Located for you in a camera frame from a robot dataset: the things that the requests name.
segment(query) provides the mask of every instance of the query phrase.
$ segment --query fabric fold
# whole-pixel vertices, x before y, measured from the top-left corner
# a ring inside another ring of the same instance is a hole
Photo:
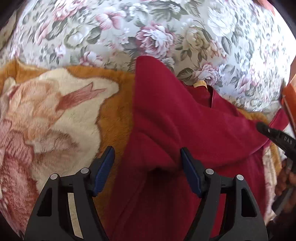
[[[265,212],[263,146],[268,139],[210,87],[185,87],[158,60],[138,57],[134,127],[116,177],[106,232],[112,241],[183,240],[198,208],[182,170],[180,148],[220,175],[241,174]],[[280,110],[274,128],[288,120]],[[219,232],[221,196],[213,235]]]

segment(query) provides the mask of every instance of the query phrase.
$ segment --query black tool handle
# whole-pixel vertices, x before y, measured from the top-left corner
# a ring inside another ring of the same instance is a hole
[[[276,197],[274,203],[272,204],[272,210],[275,212],[276,215],[279,215],[282,212],[294,189],[294,187],[287,188],[283,191],[281,196]]]

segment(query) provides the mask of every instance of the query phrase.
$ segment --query orange object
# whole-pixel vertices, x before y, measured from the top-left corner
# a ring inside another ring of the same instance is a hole
[[[284,107],[296,135],[296,75],[283,89],[281,104]]]

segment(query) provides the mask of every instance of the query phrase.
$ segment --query metal screw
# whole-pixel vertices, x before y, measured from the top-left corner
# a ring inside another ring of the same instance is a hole
[[[214,174],[214,171],[212,169],[206,169],[205,171],[207,174],[212,175]]]
[[[89,172],[89,169],[87,167],[85,168],[82,168],[81,171],[80,171],[82,174],[86,174]]]
[[[55,179],[57,179],[57,174],[56,174],[56,173],[52,174],[52,175],[50,176],[50,179],[51,179],[51,180],[55,180]]]
[[[237,179],[242,181],[244,179],[244,177],[242,175],[237,175]]]

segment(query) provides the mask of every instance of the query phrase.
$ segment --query plush blanket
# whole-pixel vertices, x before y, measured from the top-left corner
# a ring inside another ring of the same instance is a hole
[[[117,167],[131,132],[134,75],[86,66],[46,70],[12,61],[0,71],[0,211],[22,236],[52,173],[76,173],[108,145],[116,151],[106,186],[94,198],[105,222]],[[268,122],[260,113],[248,119]],[[270,195],[280,161],[267,147],[263,164]],[[75,234],[81,236],[69,195]]]

